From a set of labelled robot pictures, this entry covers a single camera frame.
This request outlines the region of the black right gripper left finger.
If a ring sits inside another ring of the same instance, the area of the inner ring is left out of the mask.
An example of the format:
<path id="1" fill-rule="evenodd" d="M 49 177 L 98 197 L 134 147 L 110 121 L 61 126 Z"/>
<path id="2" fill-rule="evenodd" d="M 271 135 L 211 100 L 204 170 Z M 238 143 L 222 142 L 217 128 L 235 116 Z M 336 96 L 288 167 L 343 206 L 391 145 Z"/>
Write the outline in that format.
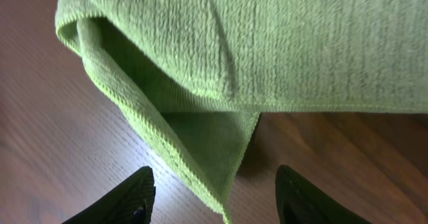
<path id="1" fill-rule="evenodd" d="M 153 171 L 144 166 L 64 224 L 150 224 L 155 195 Z"/>

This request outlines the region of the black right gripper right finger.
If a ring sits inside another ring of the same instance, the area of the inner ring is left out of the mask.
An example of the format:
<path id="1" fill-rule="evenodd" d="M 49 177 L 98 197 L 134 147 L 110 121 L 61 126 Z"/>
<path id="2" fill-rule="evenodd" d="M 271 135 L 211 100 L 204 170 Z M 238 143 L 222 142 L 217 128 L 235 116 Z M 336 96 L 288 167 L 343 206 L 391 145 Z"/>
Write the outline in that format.
<path id="1" fill-rule="evenodd" d="M 278 167 L 275 184 L 281 224 L 370 224 L 288 165 Z"/>

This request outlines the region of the light green microfiber cloth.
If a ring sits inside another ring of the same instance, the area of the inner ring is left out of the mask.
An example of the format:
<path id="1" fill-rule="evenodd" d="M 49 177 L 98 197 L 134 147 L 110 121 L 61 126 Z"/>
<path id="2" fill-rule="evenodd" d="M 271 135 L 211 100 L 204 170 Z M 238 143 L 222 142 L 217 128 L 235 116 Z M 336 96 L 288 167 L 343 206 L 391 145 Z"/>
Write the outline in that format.
<path id="1" fill-rule="evenodd" d="M 427 111 L 427 0 L 58 0 L 55 23 L 226 223 L 262 112 Z"/>

